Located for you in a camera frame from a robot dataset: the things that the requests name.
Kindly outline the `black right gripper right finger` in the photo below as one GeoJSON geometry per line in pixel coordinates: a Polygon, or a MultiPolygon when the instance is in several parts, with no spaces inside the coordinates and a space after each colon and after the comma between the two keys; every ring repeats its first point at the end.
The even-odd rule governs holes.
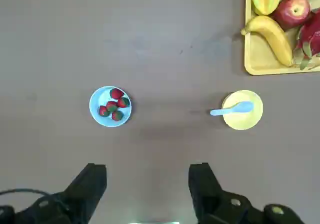
{"type": "Polygon", "coordinates": [[[223,190],[208,163],[190,165],[188,187],[199,224],[304,224],[285,205],[259,210],[245,196],[223,190]]]}

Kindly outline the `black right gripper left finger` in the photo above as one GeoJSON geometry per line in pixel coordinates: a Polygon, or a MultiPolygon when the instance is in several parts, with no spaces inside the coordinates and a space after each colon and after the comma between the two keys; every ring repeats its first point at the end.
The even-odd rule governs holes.
{"type": "Polygon", "coordinates": [[[106,166],[89,163],[62,192],[50,194],[31,188],[1,191],[1,195],[32,193],[41,197],[19,212],[16,212],[11,205],[2,205],[0,222],[2,224],[87,224],[106,189],[106,166]]]}

